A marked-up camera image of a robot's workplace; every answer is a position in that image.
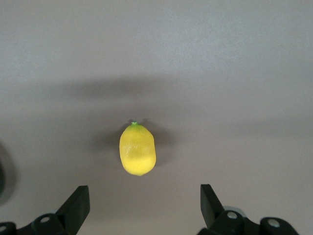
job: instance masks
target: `black object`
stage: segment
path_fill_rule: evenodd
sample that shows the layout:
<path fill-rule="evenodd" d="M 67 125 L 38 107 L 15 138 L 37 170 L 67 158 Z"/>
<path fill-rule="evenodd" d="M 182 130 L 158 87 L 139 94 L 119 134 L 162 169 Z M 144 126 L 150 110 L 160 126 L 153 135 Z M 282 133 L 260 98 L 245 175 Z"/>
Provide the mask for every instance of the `black object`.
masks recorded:
<path fill-rule="evenodd" d="M 88 186 L 79 186 L 55 214 L 39 216 L 18 230 L 12 222 L 0 223 L 0 235 L 75 235 L 89 211 Z"/>
<path fill-rule="evenodd" d="M 258 225 L 236 211 L 225 210 L 210 185 L 201 185 L 201 212 L 207 228 L 198 235 L 299 235 L 280 218 L 265 217 Z"/>

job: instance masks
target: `gray surface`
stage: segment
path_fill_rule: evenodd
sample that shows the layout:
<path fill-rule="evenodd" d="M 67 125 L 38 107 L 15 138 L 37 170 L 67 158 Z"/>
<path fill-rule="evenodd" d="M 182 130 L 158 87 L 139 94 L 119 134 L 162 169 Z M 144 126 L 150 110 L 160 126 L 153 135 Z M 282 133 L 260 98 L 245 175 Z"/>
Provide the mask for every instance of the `gray surface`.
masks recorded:
<path fill-rule="evenodd" d="M 210 183 L 313 234 L 312 38 L 308 1 L 1 1 L 0 221 L 88 184 L 81 235 L 191 235 Z M 118 159 L 134 119 L 156 139 L 143 177 Z"/>

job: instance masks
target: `yellow lemon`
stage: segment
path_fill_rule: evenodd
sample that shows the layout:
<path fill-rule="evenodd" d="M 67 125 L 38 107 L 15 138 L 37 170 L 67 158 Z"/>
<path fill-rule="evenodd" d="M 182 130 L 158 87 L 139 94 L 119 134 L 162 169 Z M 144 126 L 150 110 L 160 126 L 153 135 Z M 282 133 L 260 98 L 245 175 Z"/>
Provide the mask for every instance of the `yellow lemon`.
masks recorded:
<path fill-rule="evenodd" d="M 132 175 L 148 173 L 157 160 L 153 135 L 136 121 L 121 135 L 119 153 L 124 169 Z"/>

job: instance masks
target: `lemon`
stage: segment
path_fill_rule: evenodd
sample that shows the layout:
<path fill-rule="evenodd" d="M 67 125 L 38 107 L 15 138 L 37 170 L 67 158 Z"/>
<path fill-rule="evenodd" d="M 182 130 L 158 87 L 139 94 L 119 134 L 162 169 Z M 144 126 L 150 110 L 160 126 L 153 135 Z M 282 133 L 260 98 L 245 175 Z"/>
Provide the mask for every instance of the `lemon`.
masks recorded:
<path fill-rule="evenodd" d="M 119 153 L 124 169 L 132 175 L 148 173 L 157 160 L 153 135 L 136 121 L 121 135 Z"/>

